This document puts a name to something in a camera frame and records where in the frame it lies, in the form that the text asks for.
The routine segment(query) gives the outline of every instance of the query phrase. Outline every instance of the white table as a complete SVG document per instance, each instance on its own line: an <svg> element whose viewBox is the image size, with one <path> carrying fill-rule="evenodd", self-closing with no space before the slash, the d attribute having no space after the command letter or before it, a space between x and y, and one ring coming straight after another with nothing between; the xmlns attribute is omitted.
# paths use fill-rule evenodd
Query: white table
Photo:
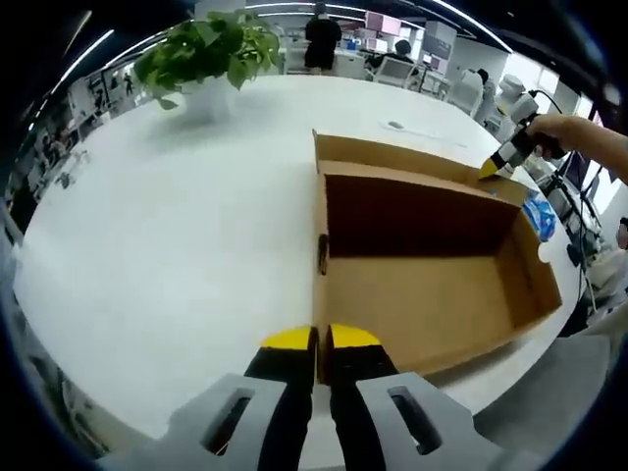
<svg viewBox="0 0 628 471"><path fill-rule="evenodd" d="M376 83L259 78L237 101L214 127L185 127L153 102L98 129L77 183L50 187L26 232L15 291L33 330L81 390L149 437L223 374L241 373L263 338L309 324L312 129L477 167L497 148L457 108ZM382 125L390 120L416 133ZM562 307L438 378L473 413L530 369L573 310L567 241L558 227L541 249Z"/></svg>

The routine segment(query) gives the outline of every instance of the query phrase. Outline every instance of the open cardboard box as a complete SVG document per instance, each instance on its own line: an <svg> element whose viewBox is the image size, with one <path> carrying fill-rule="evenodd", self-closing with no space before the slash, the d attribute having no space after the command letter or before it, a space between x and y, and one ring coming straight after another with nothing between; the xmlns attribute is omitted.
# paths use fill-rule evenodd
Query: open cardboard box
<svg viewBox="0 0 628 471"><path fill-rule="evenodd" d="M561 304L521 209L528 189L378 142L314 134L314 323L364 329L400 371L487 353Z"/></svg>

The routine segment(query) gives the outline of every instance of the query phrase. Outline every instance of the potted plant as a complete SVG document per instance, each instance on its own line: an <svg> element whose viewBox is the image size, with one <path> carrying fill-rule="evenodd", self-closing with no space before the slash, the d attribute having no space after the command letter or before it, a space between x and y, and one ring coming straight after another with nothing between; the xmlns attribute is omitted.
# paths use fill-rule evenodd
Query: potted plant
<svg viewBox="0 0 628 471"><path fill-rule="evenodd" d="M174 26L134 70L162 108L177 107L165 98L177 91L188 113L219 121L231 113L234 88L278 62L279 39L266 23L245 11L212 12Z"/></svg>

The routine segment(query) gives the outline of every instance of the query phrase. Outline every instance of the green leaves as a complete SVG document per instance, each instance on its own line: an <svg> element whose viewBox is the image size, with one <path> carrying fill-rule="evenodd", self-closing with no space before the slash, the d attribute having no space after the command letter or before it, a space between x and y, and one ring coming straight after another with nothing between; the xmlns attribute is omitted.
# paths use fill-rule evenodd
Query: green leaves
<svg viewBox="0 0 628 471"><path fill-rule="evenodd" d="M163 95L181 85L227 74L238 90L260 69L279 61L279 39L248 11L213 12L207 21L187 21L170 29L166 40L135 62L137 78L164 109L177 106Z"/></svg>
<svg viewBox="0 0 628 471"><path fill-rule="evenodd" d="M248 68L246 67L246 63L241 62L235 56L232 56L229 62L229 70L227 71L227 79L235 88L240 90L244 81L247 79Z"/></svg>

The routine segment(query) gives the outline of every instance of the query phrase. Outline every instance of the white flower pot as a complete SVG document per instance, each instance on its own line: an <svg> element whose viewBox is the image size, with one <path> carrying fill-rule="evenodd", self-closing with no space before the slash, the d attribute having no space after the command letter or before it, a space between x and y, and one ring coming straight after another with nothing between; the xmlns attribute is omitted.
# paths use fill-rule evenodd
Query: white flower pot
<svg viewBox="0 0 628 471"><path fill-rule="evenodd" d="M198 123L221 123L234 113L237 90L227 76L208 77L203 83L189 81L182 85L185 114Z"/></svg>

